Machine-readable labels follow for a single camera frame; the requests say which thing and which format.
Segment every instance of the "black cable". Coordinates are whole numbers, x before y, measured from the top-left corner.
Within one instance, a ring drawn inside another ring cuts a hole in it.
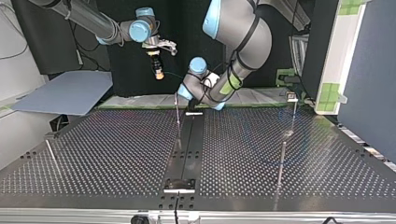
[[[9,5],[7,5],[7,4],[0,4],[0,7],[5,7],[5,8],[7,8],[8,10],[10,10],[12,13],[14,13],[14,15],[15,15],[15,11],[12,9],[12,7],[11,6],[9,6]],[[0,8],[0,13],[2,13],[3,15],[4,15],[4,17],[6,18],[6,20],[8,20],[8,22],[11,24],[11,26],[15,29],[15,31],[22,37],[22,38],[24,38],[24,40],[26,41],[26,38],[24,37],[24,35],[23,35],[23,33],[17,28],[17,26],[12,22],[12,20],[8,17],[8,15]],[[0,58],[0,60],[5,60],[5,59],[11,59],[11,58],[15,58],[15,57],[18,57],[18,56],[20,56],[20,55],[22,55],[24,52],[26,52],[26,50],[29,48],[29,45],[27,44],[27,41],[26,41],[26,45],[25,45],[25,47],[24,47],[24,49],[21,51],[21,52],[19,52],[19,53],[16,53],[16,54],[14,54],[14,55],[10,55],[10,56],[7,56],[7,57],[2,57],[2,58]]]
[[[177,204],[178,204],[178,196],[180,195],[180,193],[177,194],[177,199],[176,199],[176,204],[175,204],[175,223],[178,224],[178,215],[177,215]]]
[[[69,21],[69,26],[70,26],[70,29],[72,30],[73,38],[74,38],[74,40],[76,42],[76,48],[78,49],[78,52],[79,52],[81,58],[86,58],[86,59],[90,60],[92,63],[94,63],[96,65],[95,70],[99,70],[99,68],[100,68],[100,69],[104,70],[105,72],[109,72],[110,71],[109,69],[105,69],[94,58],[88,56],[85,52],[80,50],[80,49],[83,49],[83,47],[78,43],[78,41],[76,39],[76,36],[74,34],[74,29],[76,28],[77,25],[75,24],[75,26],[73,27],[71,21]]]
[[[76,29],[77,29],[77,24],[75,23],[74,27],[72,28],[72,34],[73,34],[73,37],[74,37],[74,39],[75,39],[76,44],[77,44],[81,49],[83,49],[84,51],[87,51],[87,52],[92,52],[92,51],[96,51],[96,50],[101,46],[100,43],[97,43],[97,45],[96,45],[93,49],[86,49],[86,48],[84,48],[84,47],[78,42],[78,40],[77,40],[77,38],[76,38]]]
[[[7,56],[7,57],[0,58],[0,60],[5,60],[5,59],[11,59],[11,58],[18,57],[18,56],[22,55],[24,52],[26,52],[27,48],[28,48],[28,45],[26,44],[26,46],[25,46],[25,48],[23,49],[23,51],[21,51],[21,52],[19,52],[19,53],[17,53],[17,54],[11,55],[11,56]]]
[[[294,61],[294,47],[293,47],[293,44],[292,44],[292,39],[293,39],[293,36],[294,36],[294,21],[295,21],[295,18],[296,18],[296,13],[297,13],[297,8],[299,6],[299,2],[300,2],[299,0],[296,1],[296,5],[295,5],[294,10],[293,10],[293,17],[291,19],[291,31],[290,31],[290,36],[291,36],[291,61],[293,62],[293,66],[295,68],[297,68],[297,65],[296,65],[296,62]],[[297,69],[295,70],[295,73],[296,73],[295,75],[300,79],[300,83],[303,86],[303,89],[304,89],[306,95],[309,97],[309,99],[312,102],[312,104],[315,105],[315,101],[312,99],[312,97],[309,95],[308,91],[306,90],[306,88],[304,86],[304,83],[303,83],[303,80],[301,79],[300,74],[298,73]]]
[[[343,224],[342,222],[337,222],[334,217],[328,217],[326,220],[324,220],[323,224],[329,224],[330,221],[333,221],[335,224]]]

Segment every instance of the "white wall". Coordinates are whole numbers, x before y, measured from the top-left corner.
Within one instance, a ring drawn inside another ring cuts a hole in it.
[[[10,5],[9,0],[0,1]],[[8,11],[7,14],[18,25],[13,13]],[[0,14],[0,58],[21,52],[25,44]],[[49,122],[55,115],[17,112],[5,107],[43,84],[45,77],[39,74],[29,50],[18,57],[0,60],[0,169],[39,145],[43,136],[51,131]]]
[[[0,1],[10,5],[9,0]],[[14,14],[7,9],[6,13],[18,25]],[[21,52],[25,44],[26,41],[0,14],[0,58]],[[0,60],[0,101],[34,90],[44,83],[45,79],[40,75],[30,50],[16,58]]]

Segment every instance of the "vertical rod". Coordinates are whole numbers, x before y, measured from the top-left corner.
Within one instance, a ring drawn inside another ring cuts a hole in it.
[[[50,156],[52,157],[53,160],[56,160],[55,154],[53,154],[52,147],[50,145],[50,140],[46,139],[46,143],[47,143],[47,147],[49,148]]]
[[[282,144],[282,151],[280,154],[280,165],[279,165],[279,175],[277,176],[277,186],[280,187],[282,185],[282,175],[283,175],[283,166],[286,155],[286,142]]]
[[[178,110],[177,92],[175,93],[175,105],[176,105],[177,127],[180,130],[180,111]]]
[[[297,103],[298,103],[298,102],[295,102],[295,103],[294,103],[293,119],[295,119],[295,117],[296,117],[296,112],[297,112]]]

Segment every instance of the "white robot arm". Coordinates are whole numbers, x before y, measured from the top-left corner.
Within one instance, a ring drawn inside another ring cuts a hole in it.
[[[251,72],[268,59],[272,36],[267,23],[255,15],[253,0],[212,0],[204,21],[204,32],[234,49],[235,60],[219,77],[207,70],[203,58],[194,58],[178,94],[221,110]]]

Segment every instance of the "robotic arm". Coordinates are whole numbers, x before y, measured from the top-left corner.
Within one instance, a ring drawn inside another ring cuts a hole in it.
[[[142,43],[151,58],[152,68],[157,79],[163,79],[163,63],[161,49],[177,54],[176,44],[169,40],[160,39],[158,29],[160,24],[155,20],[154,11],[150,7],[139,8],[136,20],[117,23],[103,13],[96,11],[83,0],[29,0],[43,7],[51,8],[96,35],[96,39],[103,45],[120,44],[125,41]]]
[[[234,49],[236,59],[220,77],[207,70],[203,58],[192,59],[178,95],[221,110],[242,81],[262,67],[271,52],[272,36],[267,23],[255,15],[256,7],[253,0],[212,0],[204,32]]]

